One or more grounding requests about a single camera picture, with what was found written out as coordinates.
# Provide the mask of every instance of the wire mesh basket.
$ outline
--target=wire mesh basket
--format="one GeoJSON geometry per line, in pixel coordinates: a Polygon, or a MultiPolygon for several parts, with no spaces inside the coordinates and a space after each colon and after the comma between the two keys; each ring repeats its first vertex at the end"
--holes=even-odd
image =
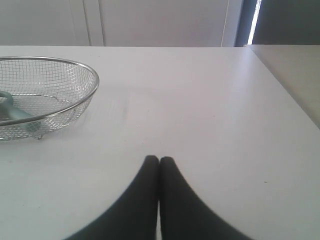
{"type": "Polygon", "coordinates": [[[0,57],[0,141],[38,139],[73,123],[99,85],[91,67],[52,57],[0,57]]]}

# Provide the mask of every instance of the teal handle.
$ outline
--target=teal handle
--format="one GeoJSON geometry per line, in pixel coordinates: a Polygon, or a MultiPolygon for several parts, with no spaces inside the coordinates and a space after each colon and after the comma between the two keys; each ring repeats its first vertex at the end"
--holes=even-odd
{"type": "MultiPolygon", "coordinates": [[[[21,109],[13,106],[14,99],[12,95],[6,91],[0,91],[0,97],[6,98],[3,103],[0,103],[0,113],[5,114],[11,120],[21,120],[33,117],[31,114],[22,111],[21,109]]],[[[39,121],[22,123],[20,126],[28,132],[36,132],[40,129],[41,123],[39,121]]]]}

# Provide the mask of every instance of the table surface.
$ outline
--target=table surface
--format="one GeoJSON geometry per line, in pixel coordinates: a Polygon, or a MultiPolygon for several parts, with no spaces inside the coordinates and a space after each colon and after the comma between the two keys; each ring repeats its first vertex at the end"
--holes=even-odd
{"type": "Polygon", "coordinates": [[[199,197],[257,240],[320,236],[320,131],[249,48],[0,46],[83,62],[100,87],[42,140],[0,143],[0,239],[65,238],[171,156],[199,197]]]}
{"type": "Polygon", "coordinates": [[[320,46],[249,47],[320,128],[320,46]]]}

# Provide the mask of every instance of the basket rim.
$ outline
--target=basket rim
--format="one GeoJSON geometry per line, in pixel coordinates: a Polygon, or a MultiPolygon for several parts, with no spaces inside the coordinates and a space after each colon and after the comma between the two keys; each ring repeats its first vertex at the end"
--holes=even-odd
{"type": "Polygon", "coordinates": [[[64,107],[60,110],[53,111],[53,112],[50,112],[47,114],[39,115],[39,116],[33,116],[33,117],[17,119],[17,120],[0,121],[0,127],[11,126],[11,125],[16,125],[16,124],[31,123],[31,122],[40,121],[43,119],[51,118],[51,117],[57,116],[59,114],[65,113],[71,109],[76,108],[77,106],[79,106],[82,103],[84,103],[85,101],[87,101],[90,97],[92,97],[94,95],[94,93],[97,91],[99,84],[100,84],[100,79],[99,79],[99,75],[97,74],[97,72],[92,67],[90,67],[89,65],[86,65],[82,62],[68,60],[68,59],[64,59],[64,58],[48,57],[48,56],[3,56],[3,57],[0,57],[0,61],[5,61],[5,60],[41,60],[41,61],[51,61],[51,62],[59,62],[59,63],[77,65],[77,66],[80,66],[82,68],[89,70],[93,74],[93,76],[95,77],[96,83],[95,83],[93,90],[89,94],[80,98],[77,102],[75,102],[67,107],[64,107]]]}

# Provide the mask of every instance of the white wall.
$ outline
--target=white wall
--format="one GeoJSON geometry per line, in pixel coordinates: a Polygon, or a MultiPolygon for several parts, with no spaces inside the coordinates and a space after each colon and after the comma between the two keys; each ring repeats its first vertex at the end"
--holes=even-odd
{"type": "Polygon", "coordinates": [[[243,0],[1,0],[0,45],[231,47],[243,0]]]}

